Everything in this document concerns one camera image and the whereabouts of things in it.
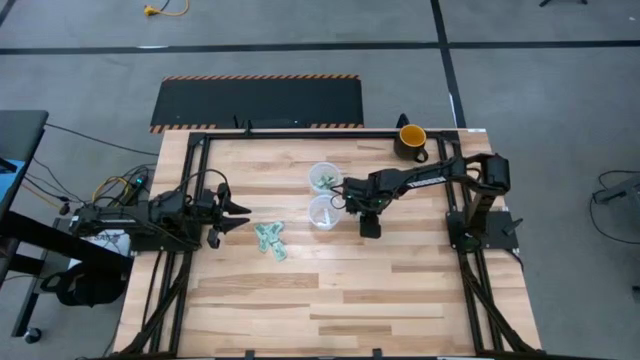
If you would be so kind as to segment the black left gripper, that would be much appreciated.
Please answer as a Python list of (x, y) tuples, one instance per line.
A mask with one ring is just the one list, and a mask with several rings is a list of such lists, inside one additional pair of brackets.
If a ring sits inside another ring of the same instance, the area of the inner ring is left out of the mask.
[(231, 190), (227, 183), (219, 184), (217, 196), (213, 191), (204, 189), (192, 205), (194, 218), (202, 225), (210, 225), (211, 231), (215, 235), (220, 232), (227, 234), (229, 231), (250, 221), (249, 218), (223, 217), (221, 209), (230, 215), (251, 213), (250, 209), (240, 206), (231, 200)]

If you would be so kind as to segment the clear plastic cup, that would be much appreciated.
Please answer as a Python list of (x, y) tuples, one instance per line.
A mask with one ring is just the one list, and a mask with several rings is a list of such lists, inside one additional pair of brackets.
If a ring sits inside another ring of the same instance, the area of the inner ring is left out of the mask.
[(318, 194), (331, 193), (331, 191), (328, 191), (327, 189), (319, 190), (317, 188), (317, 182), (319, 180), (323, 180), (324, 175), (334, 176), (336, 178), (336, 183), (335, 183), (336, 185), (340, 185), (342, 183), (342, 175), (339, 168), (336, 165), (329, 162), (316, 163), (309, 170), (308, 179), (309, 179), (311, 188), (313, 189), (314, 192)]
[(332, 230), (341, 220), (341, 216), (341, 210), (332, 204), (330, 195), (316, 196), (308, 207), (309, 221), (319, 230)]

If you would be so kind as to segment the black mug yellow inside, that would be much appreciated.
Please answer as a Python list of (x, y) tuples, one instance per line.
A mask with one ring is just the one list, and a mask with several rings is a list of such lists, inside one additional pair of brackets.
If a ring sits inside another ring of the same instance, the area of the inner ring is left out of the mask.
[(405, 125), (394, 139), (394, 153), (403, 160), (425, 163), (429, 159), (425, 148), (426, 141), (427, 134), (423, 128), (412, 124)]

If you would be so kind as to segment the black power strip green light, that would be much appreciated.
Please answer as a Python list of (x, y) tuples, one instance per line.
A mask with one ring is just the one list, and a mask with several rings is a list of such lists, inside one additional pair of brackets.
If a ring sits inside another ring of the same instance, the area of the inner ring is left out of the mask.
[(148, 175), (146, 173), (133, 173), (123, 177), (125, 180), (124, 194), (134, 196), (141, 191), (146, 191)]

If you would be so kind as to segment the black bar device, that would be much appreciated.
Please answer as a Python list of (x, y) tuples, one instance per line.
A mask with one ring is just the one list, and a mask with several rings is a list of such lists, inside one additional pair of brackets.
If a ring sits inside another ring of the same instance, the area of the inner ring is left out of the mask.
[(298, 119), (243, 119), (237, 116), (233, 117), (233, 124), (236, 129), (292, 129), (310, 127), (309, 123)]

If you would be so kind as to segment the black hazard-striped floor mat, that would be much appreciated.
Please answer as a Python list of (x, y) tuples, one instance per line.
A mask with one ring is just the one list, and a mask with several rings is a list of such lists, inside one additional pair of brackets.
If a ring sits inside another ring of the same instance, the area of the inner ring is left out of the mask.
[(168, 76), (150, 132), (236, 129), (234, 116), (298, 119), (309, 128), (363, 127), (361, 80), (353, 74)]

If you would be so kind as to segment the white printed paper sheet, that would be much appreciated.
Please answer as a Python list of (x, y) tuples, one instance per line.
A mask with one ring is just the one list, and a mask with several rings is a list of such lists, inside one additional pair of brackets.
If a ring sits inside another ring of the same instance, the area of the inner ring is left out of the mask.
[(97, 235), (83, 237), (83, 240), (122, 256), (129, 257), (131, 253), (131, 241), (124, 230), (105, 230)]

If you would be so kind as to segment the black bag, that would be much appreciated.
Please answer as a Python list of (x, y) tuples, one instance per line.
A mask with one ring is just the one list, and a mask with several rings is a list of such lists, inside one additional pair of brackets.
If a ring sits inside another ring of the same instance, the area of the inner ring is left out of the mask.
[(78, 263), (64, 272), (44, 278), (40, 289), (54, 293), (65, 306), (110, 304), (125, 290), (126, 281), (119, 271), (101, 270)]

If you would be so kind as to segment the blue panel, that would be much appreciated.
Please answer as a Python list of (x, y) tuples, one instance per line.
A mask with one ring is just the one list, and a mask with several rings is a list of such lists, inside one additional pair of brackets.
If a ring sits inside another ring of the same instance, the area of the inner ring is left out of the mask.
[(10, 207), (24, 176), (25, 162), (0, 157), (0, 216)]

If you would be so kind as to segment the black desk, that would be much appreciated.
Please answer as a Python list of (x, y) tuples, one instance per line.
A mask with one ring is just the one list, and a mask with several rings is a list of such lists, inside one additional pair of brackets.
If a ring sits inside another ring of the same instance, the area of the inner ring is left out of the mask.
[[(0, 110), (0, 157), (25, 162), (22, 181), (44, 135), (48, 116), (49, 113), (43, 110)], [(32, 258), (18, 254), (22, 242), (101, 269), (123, 273), (131, 270), (131, 258), (13, 212), (10, 207), (0, 216), (0, 288), (9, 271), (33, 278), (12, 330), (13, 337), (23, 339), (26, 329), (31, 327), (29, 321), (39, 297), (36, 287), (43, 275), (46, 259), (45, 256)]]

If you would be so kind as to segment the grey metal stand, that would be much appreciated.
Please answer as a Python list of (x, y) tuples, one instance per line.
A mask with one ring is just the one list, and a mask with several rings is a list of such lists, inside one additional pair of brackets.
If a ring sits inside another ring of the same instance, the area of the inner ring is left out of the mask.
[(632, 205), (640, 208), (640, 172), (610, 188), (604, 188), (592, 195), (596, 204), (607, 204), (616, 198), (627, 198)]

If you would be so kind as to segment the black metal table frame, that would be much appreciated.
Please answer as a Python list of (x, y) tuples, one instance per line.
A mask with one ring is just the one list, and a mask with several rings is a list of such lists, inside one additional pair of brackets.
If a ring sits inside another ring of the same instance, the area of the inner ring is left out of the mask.
[[(484, 134), (426, 131), (428, 165), (493, 154)], [(447, 182), (410, 190), (379, 216), (381, 237), (360, 236), (337, 185), (318, 194), (308, 173), (319, 162), (366, 179), (388, 168), (422, 166), (393, 152), (393, 129), (168, 131), (153, 195), (197, 198), (227, 183), (250, 221), (209, 247), (135, 256), (108, 360), (542, 360), (520, 266), (507, 250), (515, 222), (495, 199), (480, 249), (461, 253), (453, 233), (475, 193)], [(329, 231), (308, 207), (332, 196), (341, 210)], [(271, 225), (284, 223), (274, 235)], [(287, 258), (258, 249), (255, 226)]]

